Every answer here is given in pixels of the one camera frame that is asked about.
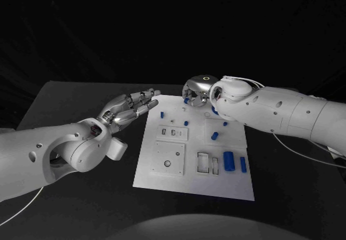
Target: cable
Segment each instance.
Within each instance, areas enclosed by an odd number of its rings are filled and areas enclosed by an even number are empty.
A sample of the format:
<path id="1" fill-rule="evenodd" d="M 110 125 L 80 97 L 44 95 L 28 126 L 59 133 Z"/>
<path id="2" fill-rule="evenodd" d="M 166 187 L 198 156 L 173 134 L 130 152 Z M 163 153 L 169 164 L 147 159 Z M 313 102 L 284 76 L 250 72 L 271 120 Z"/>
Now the cable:
<path id="1" fill-rule="evenodd" d="M 335 167 L 339 167 L 339 168 L 346 169 L 346 166 L 342 166 L 342 165 L 338 165 L 338 164 L 333 164 L 333 163 L 325 162 L 325 161 L 317 160 L 317 159 L 315 159 L 315 158 L 312 158 L 312 157 L 303 155 L 302 153 L 296 152 L 296 151 L 292 150 L 292 149 L 286 146 L 286 144 L 280 141 L 280 139 L 279 139 L 279 137 L 277 137 L 277 135 L 276 135 L 274 133 L 273 133 L 273 135 L 274 135 L 276 139 L 279 140 L 279 142 L 283 144 L 283 146 L 284 146 L 292 152 L 294 152 L 296 154 L 299 154 L 299 155 L 303 156 L 304 158 L 315 160 L 315 161 L 319 162 L 319 163 L 323 163 L 323 164 L 328 164 L 328 165 L 332 165 L 332 166 L 335 166 Z"/>
<path id="2" fill-rule="evenodd" d="M 315 141 L 309 140 L 320 149 L 323 149 L 325 151 L 330 152 L 332 154 L 335 154 L 339 158 L 346 160 L 346 157 L 342 156 L 341 154 L 335 153 L 333 151 L 330 151 L 329 149 L 326 149 L 320 144 L 317 144 Z"/>
<path id="3" fill-rule="evenodd" d="M 263 88 L 266 87 L 258 81 L 254 81 L 248 78 L 237 77 L 237 76 L 228 76 L 228 77 L 232 78 L 232 79 L 247 80 L 247 81 L 253 82 L 254 84 L 258 84 Z"/>
<path id="4" fill-rule="evenodd" d="M 35 201 L 35 198 L 39 196 L 39 194 L 41 194 L 41 192 L 42 192 L 42 189 L 44 189 L 44 187 L 42 187 L 41 190 L 38 191 L 36 196 L 33 197 L 33 199 L 32 199 L 32 201 L 28 203 L 28 205 L 23 207 L 23 209 L 0 224 L 0 226 L 5 225 L 5 224 L 23 212 L 23 210 L 28 208 L 28 206 L 31 205 L 31 203 Z"/>

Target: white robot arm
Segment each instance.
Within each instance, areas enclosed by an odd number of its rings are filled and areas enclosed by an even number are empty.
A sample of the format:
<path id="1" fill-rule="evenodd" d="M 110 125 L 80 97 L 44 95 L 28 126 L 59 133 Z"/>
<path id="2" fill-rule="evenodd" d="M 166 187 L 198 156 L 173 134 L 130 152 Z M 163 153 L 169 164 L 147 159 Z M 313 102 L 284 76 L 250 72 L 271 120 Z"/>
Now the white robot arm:
<path id="1" fill-rule="evenodd" d="M 219 116 L 277 135 L 304 138 L 346 155 L 346 104 L 317 99 L 293 90 L 258 89 L 247 78 L 201 75 L 188 80 L 182 97 L 193 107 L 208 99 Z"/>
<path id="2" fill-rule="evenodd" d="M 0 134 L 0 202 L 90 171 L 106 156 L 120 160 L 127 144 L 113 135 L 159 104 L 157 95 L 155 89 L 121 95 L 97 118 Z"/>

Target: circular hole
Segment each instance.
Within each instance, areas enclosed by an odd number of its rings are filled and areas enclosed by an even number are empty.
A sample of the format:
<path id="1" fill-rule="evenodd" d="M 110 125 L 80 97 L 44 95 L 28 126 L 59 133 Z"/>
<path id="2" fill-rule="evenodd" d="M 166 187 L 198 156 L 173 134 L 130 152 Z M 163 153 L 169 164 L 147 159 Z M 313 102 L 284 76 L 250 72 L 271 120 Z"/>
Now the circular hole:
<path id="1" fill-rule="evenodd" d="M 172 162 L 170 161 L 166 161 L 165 162 L 165 166 L 169 167 L 172 165 Z"/>
<path id="2" fill-rule="evenodd" d="M 29 159 L 35 163 L 35 161 L 36 161 L 36 152 L 35 151 L 29 152 Z"/>

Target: black table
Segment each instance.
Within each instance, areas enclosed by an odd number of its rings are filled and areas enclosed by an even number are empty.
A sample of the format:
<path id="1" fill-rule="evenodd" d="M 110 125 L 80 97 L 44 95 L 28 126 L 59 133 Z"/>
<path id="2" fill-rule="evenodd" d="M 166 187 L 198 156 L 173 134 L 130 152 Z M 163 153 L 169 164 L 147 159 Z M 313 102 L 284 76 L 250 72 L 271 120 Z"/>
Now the black table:
<path id="1" fill-rule="evenodd" d="M 165 95 L 182 94 L 182 85 L 51 81 L 18 130 L 95 117 L 114 97 L 152 87 Z M 346 184 L 338 168 L 296 155 L 271 134 L 250 127 L 245 134 L 255 202 L 133 187 L 146 122 L 147 115 L 117 134 L 129 144 L 123 159 L 106 157 L 94 170 L 75 172 L 46 186 L 28 209 L 0 227 L 2 239 L 101 240 L 142 221 L 192 213 L 257 220 L 312 239 L 345 238 Z M 332 159 L 306 140 L 280 139 L 303 154 Z M 0 223 L 36 192 L 0 203 Z"/>

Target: blue part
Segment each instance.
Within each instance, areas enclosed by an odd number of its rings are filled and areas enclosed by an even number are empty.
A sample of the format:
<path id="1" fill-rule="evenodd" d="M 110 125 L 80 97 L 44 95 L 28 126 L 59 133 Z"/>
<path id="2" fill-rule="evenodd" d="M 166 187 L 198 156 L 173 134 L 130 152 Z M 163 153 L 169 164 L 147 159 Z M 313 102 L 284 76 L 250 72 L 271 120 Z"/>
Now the blue part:
<path id="1" fill-rule="evenodd" d="M 219 115 L 219 113 L 215 111 L 215 106 L 211 107 L 212 112 Z"/>
<path id="2" fill-rule="evenodd" d="M 247 172 L 247 162 L 245 162 L 244 156 L 240 157 L 240 164 L 241 164 L 241 172 L 245 173 Z"/>
<path id="3" fill-rule="evenodd" d="M 235 171 L 237 166 L 235 166 L 235 156 L 231 151 L 224 152 L 224 165 L 225 165 L 225 170 L 227 171 Z"/>
<path id="4" fill-rule="evenodd" d="M 212 140 L 217 140 L 218 136 L 219 136 L 219 133 L 215 132 L 215 133 L 212 134 L 212 136 L 211 136 L 211 139 L 212 139 Z"/>

